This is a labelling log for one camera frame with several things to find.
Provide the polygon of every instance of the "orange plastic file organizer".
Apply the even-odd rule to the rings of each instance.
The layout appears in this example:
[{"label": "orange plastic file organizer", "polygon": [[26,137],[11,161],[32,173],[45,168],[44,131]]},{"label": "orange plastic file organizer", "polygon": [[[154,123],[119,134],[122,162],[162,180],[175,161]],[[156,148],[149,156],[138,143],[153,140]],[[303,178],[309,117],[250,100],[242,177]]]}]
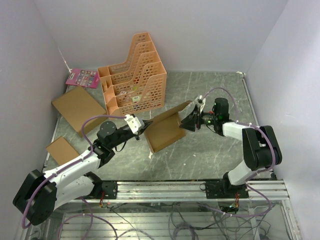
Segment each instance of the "orange plastic file organizer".
[{"label": "orange plastic file organizer", "polygon": [[167,72],[149,33],[132,38],[127,61],[98,68],[108,114],[124,116],[165,105]]}]

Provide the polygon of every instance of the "pink card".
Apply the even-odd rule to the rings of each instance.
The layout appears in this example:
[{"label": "pink card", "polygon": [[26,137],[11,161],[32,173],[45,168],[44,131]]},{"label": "pink card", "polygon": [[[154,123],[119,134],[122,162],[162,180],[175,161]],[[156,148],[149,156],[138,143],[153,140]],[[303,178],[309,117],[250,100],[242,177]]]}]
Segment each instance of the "pink card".
[{"label": "pink card", "polygon": [[65,84],[96,89],[99,83],[98,71],[73,68]]}]

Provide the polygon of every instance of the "gray marble floor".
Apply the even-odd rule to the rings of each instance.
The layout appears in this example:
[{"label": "gray marble floor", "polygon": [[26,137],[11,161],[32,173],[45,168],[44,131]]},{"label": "gray marble floor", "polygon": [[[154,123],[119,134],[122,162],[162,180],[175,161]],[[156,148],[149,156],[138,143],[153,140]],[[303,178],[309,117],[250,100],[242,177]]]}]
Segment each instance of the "gray marble floor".
[{"label": "gray marble floor", "polygon": [[[228,89],[236,100],[239,120],[255,123],[244,82],[239,73],[223,72],[169,72],[167,75],[165,106],[137,114],[148,120],[154,116],[186,101],[194,100],[197,95],[204,95],[212,87]],[[102,106],[104,105],[101,86],[86,89]],[[229,100],[230,118],[235,119],[235,109],[229,96],[218,89],[206,99],[204,111],[210,111],[215,98]],[[125,121],[115,119],[121,127]],[[96,138],[99,127],[92,130],[88,137]],[[79,153],[88,143],[80,138],[67,121],[61,117],[55,139],[63,136]],[[186,180],[221,178],[225,172],[235,168],[243,159],[242,143],[238,140],[214,134],[206,127],[196,132],[187,132],[186,136],[172,145],[150,156],[150,149],[144,135],[141,140],[131,139],[122,152],[117,152],[113,159],[96,171],[103,180]],[[57,166],[50,156],[46,170]],[[269,178],[270,173],[261,177]]]}]

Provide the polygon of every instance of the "white wall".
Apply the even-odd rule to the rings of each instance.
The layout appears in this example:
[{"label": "white wall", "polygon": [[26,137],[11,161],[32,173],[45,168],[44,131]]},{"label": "white wall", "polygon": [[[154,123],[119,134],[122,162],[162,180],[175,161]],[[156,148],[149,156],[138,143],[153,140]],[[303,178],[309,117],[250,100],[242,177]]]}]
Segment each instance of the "white wall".
[{"label": "white wall", "polygon": [[0,239],[14,239],[22,214],[12,201],[43,166],[67,68],[32,0],[0,2]]},{"label": "white wall", "polygon": [[124,62],[150,32],[167,70],[248,70],[287,0],[35,0],[70,67]]},{"label": "white wall", "polygon": [[317,239],[320,217],[320,1],[289,0],[247,72],[261,125],[272,125],[304,239]]}]

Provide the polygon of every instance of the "cardboard box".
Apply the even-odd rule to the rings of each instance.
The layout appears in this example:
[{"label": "cardboard box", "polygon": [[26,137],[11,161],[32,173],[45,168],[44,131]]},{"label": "cardboard box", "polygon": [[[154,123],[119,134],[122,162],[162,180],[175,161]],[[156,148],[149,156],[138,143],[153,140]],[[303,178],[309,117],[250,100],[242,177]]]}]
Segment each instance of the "cardboard box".
[{"label": "cardboard box", "polygon": [[60,166],[80,155],[62,136],[47,146],[46,150]]},{"label": "cardboard box", "polygon": [[181,119],[178,112],[188,106],[189,103],[191,101],[186,101],[152,119],[153,123],[144,131],[152,153],[159,152],[186,135],[185,130],[179,127]]},{"label": "cardboard box", "polygon": [[[96,115],[107,114],[106,110],[81,86],[53,100],[52,104],[80,137],[82,137],[81,127],[86,120]],[[85,125],[84,133],[87,134],[105,120],[103,117],[91,120]]]}]

